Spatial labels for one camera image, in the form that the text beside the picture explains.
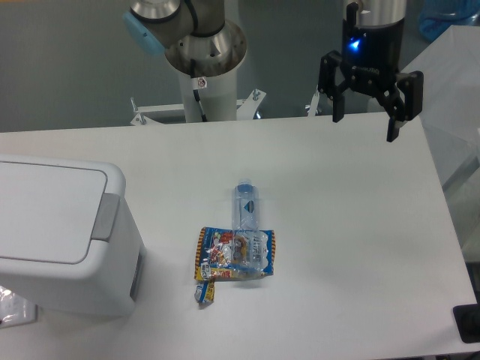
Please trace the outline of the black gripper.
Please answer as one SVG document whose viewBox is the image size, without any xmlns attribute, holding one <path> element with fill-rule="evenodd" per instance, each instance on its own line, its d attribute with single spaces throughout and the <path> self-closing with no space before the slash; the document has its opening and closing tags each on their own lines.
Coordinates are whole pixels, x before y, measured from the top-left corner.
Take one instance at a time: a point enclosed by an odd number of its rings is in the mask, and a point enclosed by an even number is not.
<svg viewBox="0 0 480 360">
<path fill-rule="evenodd" d="M 324 55 L 319 69 L 317 90 L 332 101 L 333 122 L 344 117 L 347 89 L 367 95 L 388 114 L 389 143 L 423 109 L 424 73 L 398 69 L 406 10 L 405 1 L 344 1 L 341 51 Z"/>
</svg>

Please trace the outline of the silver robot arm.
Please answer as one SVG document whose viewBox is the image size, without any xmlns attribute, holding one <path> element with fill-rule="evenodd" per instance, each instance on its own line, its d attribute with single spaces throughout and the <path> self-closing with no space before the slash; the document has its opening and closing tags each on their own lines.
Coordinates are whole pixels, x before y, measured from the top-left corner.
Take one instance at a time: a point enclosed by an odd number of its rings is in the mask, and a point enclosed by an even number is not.
<svg viewBox="0 0 480 360">
<path fill-rule="evenodd" d="M 325 97 L 339 122 L 345 92 L 366 95 L 387 113 L 392 142 L 422 112 L 423 73 L 398 67 L 406 9 L 405 1 L 343 3 L 341 49 L 321 58 L 310 116 Z M 237 102 L 236 72 L 247 44 L 225 17 L 223 1 L 133 1 L 123 21 L 145 52 L 164 55 L 177 72 L 187 122 L 235 121 L 241 111 L 256 111 L 253 100 Z"/>
</svg>

